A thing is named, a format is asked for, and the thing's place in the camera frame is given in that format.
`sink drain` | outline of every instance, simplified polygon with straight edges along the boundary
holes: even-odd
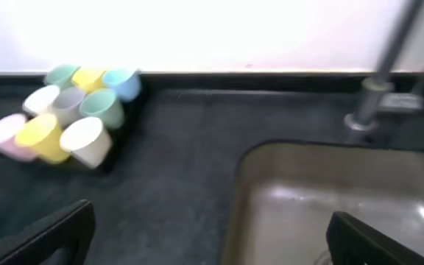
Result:
[[[322,252],[315,260],[314,265],[333,265],[333,262],[331,262],[330,252],[328,250]]]

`blue cup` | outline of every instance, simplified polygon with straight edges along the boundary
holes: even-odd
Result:
[[[141,90],[139,74],[139,70],[109,70],[102,76],[102,82],[108,88],[114,90],[121,101],[130,102],[138,96]]]

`pink cup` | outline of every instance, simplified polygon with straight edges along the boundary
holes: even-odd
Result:
[[[19,161],[32,161],[37,155],[26,147],[15,145],[15,135],[24,128],[26,116],[16,113],[0,119],[0,153]]]

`cup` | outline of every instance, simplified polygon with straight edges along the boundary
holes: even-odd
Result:
[[[95,169],[105,159],[112,140],[101,119],[87,117],[66,128],[60,146],[88,168]]]
[[[104,87],[102,84],[102,75],[104,73],[104,70],[97,68],[81,67],[74,73],[71,82],[84,92],[92,93]]]
[[[60,147],[61,135],[57,117],[45,113],[26,123],[15,136],[15,145],[30,148],[48,163],[62,163],[70,154]]]
[[[84,117],[100,118],[109,129],[118,129],[124,123],[124,110],[112,89],[101,89],[89,94],[81,102],[79,112]]]
[[[14,137],[26,124],[26,116],[16,113],[0,119],[0,153],[23,162],[29,162],[37,157],[31,149],[16,146]]]
[[[114,90],[123,102],[130,102],[138,96],[141,90],[140,71],[115,69],[105,72],[102,82]]]
[[[56,115],[58,124],[66,127],[82,118],[79,108],[86,93],[78,88],[67,88],[53,101],[52,112]]]
[[[45,83],[58,85],[61,90],[70,88],[73,86],[71,84],[71,78],[78,68],[80,67],[69,64],[57,66],[47,73]]]
[[[58,85],[47,85],[31,93],[24,103],[22,109],[32,116],[50,113],[53,101],[60,94]]]

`sink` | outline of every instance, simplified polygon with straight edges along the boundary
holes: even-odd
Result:
[[[222,264],[330,264],[346,211],[424,256],[424,153],[274,142],[238,165]]]

